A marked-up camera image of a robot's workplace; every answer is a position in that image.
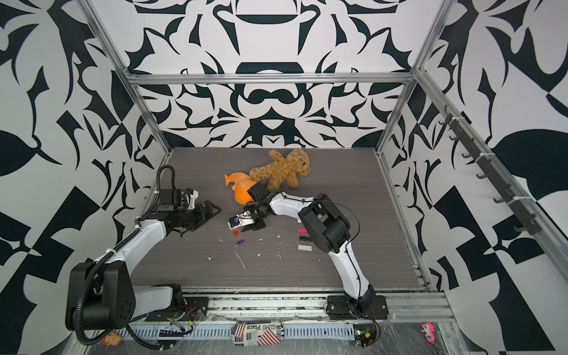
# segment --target orange rubber duck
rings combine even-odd
[[[225,185],[229,186],[230,182],[235,183],[232,186],[232,189],[235,192],[236,202],[246,205],[247,202],[253,200],[247,191],[256,183],[256,181],[251,180],[250,176],[245,173],[232,173],[230,176],[225,175]]]

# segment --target metal base plate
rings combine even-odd
[[[325,313],[332,320],[354,319],[356,317],[353,316],[354,304],[352,300],[347,295],[328,296]],[[358,318],[373,319],[373,313],[376,319],[387,319],[389,316],[389,308],[384,296],[375,296],[367,311]]]
[[[183,317],[178,319],[178,321],[189,321],[196,320],[198,315],[207,316],[207,307],[209,306],[209,297],[184,297],[187,302],[187,310]],[[175,311],[162,310],[151,312],[146,317],[145,321],[163,321],[167,318],[171,318],[175,315]]]

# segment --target american flag sticker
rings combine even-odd
[[[282,341],[284,328],[279,321],[237,323],[231,328],[237,346],[275,345]]]
[[[271,329],[267,329],[263,335],[258,338],[258,345],[274,345],[280,343],[282,340],[279,339],[276,334]]]

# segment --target teddy bear head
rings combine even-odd
[[[310,158],[308,154],[301,149],[293,149],[286,159],[291,161],[292,169],[302,175],[308,175],[312,170],[310,168]]]

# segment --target pink keychain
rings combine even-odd
[[[432,325],[432,323],[426,322],[422,324],[421,332],[424,332],[424,336],[426,337],[427,342],[434,344],[436,337],[434,337],[434,326]]]

